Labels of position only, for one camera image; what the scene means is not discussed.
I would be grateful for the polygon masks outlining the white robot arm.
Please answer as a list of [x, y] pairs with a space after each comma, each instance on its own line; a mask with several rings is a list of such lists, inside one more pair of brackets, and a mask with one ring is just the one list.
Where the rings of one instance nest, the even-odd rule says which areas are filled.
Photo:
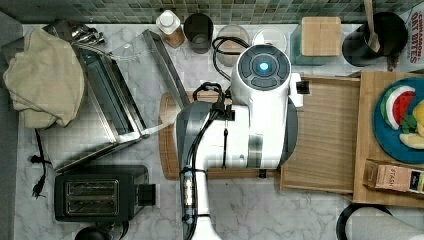
[[184, 240], [213, 240], [207, 191], [210, 168], [276, 169], [294, 152], [297, 109], [309, 86], [291, 71], [287, 55], [272, 45], [254, 45], [237, 59], [230, 99], [205, 82], [174, 123]]

